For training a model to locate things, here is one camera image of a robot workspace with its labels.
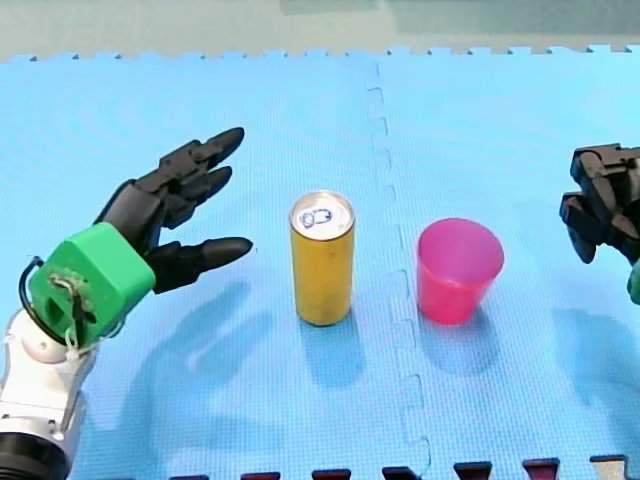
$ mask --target soda can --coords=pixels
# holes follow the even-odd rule
[[[351,309],[355,215],[327,190],[301,197],[289,214],[296,311],[315,326],[334,325]]]

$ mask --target wire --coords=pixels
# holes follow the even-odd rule
[[[42,265],[44,265],[44,262],[40,257],[33,257],[33,260],[31,260],[29,265],[27,265],[27,267],[22,271],[22,274],[20,275],[20,280],[18,281],[18,295],[20,296],[20,303],[22,303],[22,308],[24,308],[24,310],[29,314],[36,325],[42,328],[45,332],[49,333],[49,329],[46,327],[44,322],[40,320],[38,314],[31,306],[31,301],[27,297],[27,278],[34,268],[40,268]]]
[[[56,287],[64,288],[67,293],[69,293],[69,297],[72,302],[71,317],[73,319],[73,330],[76,343],[75,346],[78,346],[84,341],[84,338],[82,336],[82,327],[85,318],[85,312],[82,308],[82,297],[70,281],[60,278],[55,274],[51,275],[50,280],[51,283],[53,283]]]

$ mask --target cable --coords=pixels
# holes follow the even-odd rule
[[[18,280],[18,295],[20,296],[20,303],[22,304],[22,308],[24,308],[25,312],[31,317],[31,320],[38,325],[49,337],[55,340],[58,343],[64,344],[64,339],[60,338],[54,331],[52,331],[38,316],[36,311],[31,306],[31,301],[27,297],[27,278],[31,271],[38,267],[42,267],[44,265],[44,261],[38,257],[33,257],[33,260],[29,262],[29,265],[22,271],[20,275],[20,279]]]

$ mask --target robotic hand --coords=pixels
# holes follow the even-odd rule
[[[619,144],[577,149],[571,176],[581,192],[562,197],[560,216],[578,256],[591,263],[600,245],[618,250],[633,266],[627,290],[640,305],[640,148]]]
[[[150,291],[192,284],[251,250],[245,238],[158,245],[163,227],[185,223],[227,184],[231,168],[213,169],[243,138],[235,128],[166,155],[157,169],[122,184],[91,227],[27,266],[22,309],[5,337],[0,478],[66,479],[86,408],[81,387],[102,339],[116,335]]]

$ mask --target black robotic finger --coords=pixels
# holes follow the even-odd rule
[[[167,210],[162,224],[173,230],[193,216],[195,209],[209,200],[229,183],[231,179],[231,167],[223,167],[186,184],[180,191],[180,195],[171,195],[167,198]]]
[[[156,247],[145,256],[156,276],[153,291],[159,294],[190,285],[201,273],[238,260],[252,247],[251,241],[241,237],[207,240],[194,246],[171,242]]]
[[[209,160],[209,170],[217,167],[232,155],[243,140],[244,129],[241,127],[232,128],[207,140],[205,147],[210,147],[217,152]]]
[[[574,250],[584,263],[591,263],[596,247],[605,239],[605,228],[595,217],[582,193],[562,197],[560,217],[567,226]]]

